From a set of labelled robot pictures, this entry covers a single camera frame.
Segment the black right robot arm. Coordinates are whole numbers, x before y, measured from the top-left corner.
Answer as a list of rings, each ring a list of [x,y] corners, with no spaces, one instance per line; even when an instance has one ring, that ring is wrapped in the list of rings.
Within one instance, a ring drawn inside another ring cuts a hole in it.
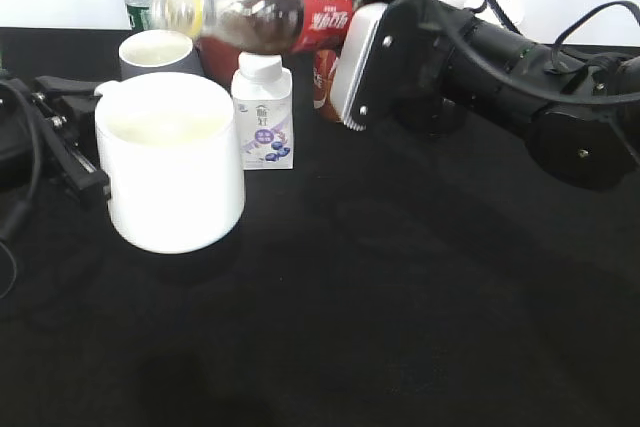
[[[389,110],[410,128],[469,110],[520,138],[546,173],[592,191],[639,167],[639,61],[544,45],[440,0],[365,0],[330,92],[362,131]]]

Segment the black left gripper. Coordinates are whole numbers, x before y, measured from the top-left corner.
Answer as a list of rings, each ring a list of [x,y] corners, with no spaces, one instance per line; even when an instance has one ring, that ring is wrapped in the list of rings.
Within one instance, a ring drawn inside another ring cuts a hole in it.
[[[31,87],[1,73],[1,190],[27,185],[33,167],[36,128],[41,173],[59,182],[85,208],[110,198],[108,175],[99,167],[95,110],[97,82],[39,76]]]

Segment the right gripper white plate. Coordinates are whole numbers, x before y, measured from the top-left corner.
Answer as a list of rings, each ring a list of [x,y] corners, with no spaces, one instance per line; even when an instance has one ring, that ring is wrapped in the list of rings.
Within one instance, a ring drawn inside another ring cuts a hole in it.
[[[437,90],[441,45],[425,0],[363,0],[339,56],[330,98],[340,123],[363,131],[392,116],[410,131],[453,131],[457,105]]]

